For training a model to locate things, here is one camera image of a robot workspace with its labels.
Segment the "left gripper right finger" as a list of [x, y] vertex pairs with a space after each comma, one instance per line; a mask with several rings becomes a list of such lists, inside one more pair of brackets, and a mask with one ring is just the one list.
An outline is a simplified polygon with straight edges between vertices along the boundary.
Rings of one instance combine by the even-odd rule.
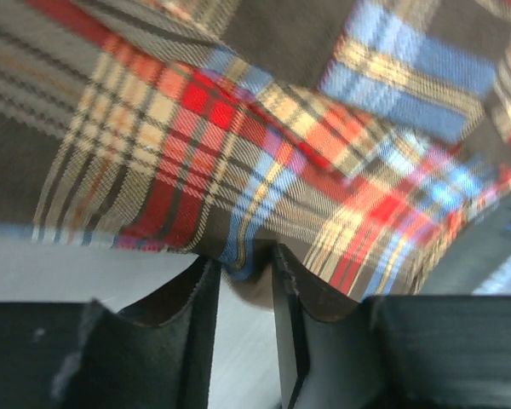
[[273, 248], [285, 408], [511, 408], [511, 296], [356, 302]]

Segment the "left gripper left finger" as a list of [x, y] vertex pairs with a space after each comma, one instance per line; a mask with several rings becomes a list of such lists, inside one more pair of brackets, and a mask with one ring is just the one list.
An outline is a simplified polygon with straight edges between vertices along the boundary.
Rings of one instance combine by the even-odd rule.
[[0, 408], [205, 408], [220, 271], [200, 257], [119, 312], [0, 302]]

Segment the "plaid flannel shirt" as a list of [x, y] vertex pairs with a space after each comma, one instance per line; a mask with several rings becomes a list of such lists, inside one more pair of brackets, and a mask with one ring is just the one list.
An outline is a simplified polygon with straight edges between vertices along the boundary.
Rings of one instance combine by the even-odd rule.
[[511, 194], [511, 1], [0, 1], [0, 231], [355, 300]]

